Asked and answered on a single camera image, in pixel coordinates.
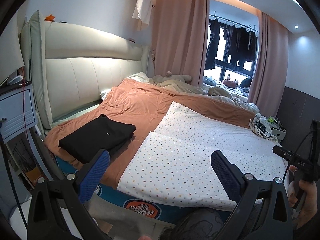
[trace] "floor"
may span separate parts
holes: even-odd
[[[116,206],[93,194],[87,209],[93,218],[106,221],[113,225],[108,235],[114,240],[137,240],[140,236],[149,236],[158,240],[166,227],[174,225],[156,221],[137,214],[131,210]]]

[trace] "orange blanket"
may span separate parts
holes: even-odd
[[[134,124],[137,129],[132,141],[124,145],[112,157],[111,164],[101,180],[103,184],[116,189],[128,164],[149,132],[154,131],[161,122],[172,101],[211,119],[245,128],[249,128],[249,121],[254,118],[254,113],[225,102],[172,92],[152,84],[125,79],[118,87],[112,88],[98,108],[54,127],[48,133],[44,143],[52,153],[79,170],[82,164],[58,146],[60,139],[97,118],[100,114],[105,114],[118,122]]]

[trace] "cream leather headboard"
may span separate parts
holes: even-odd
[[[45,129],[100,99],[125,77],[146,73],[149,47],[93,28],[46,22],[37,11],[21,32],[26,78]]]

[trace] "pink curtain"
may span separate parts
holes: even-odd
[[[264,116],[278,112],[288,69],[288,30],[261,12],[259,53],[247,102]]]
[[[209,0],[157,0],[152,30],[155,75],[192,76],[191,84],[202,84]]]

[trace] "textured blue pad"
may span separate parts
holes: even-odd
[[[236,203],[239,203],[242,191],[242,185],[240,183],[240,181],[243,180],[242,172],[236,165],[231,164],[220,151],[212,153],[211,166],[217,174],[228,197],[231,200],[236,201]]]
[[[84,179],[79,185],[79,200],[83,204],[90,200],[99,181],[110,163],[110,155],[108,151],[103,151],[95,164],[90,168]]]

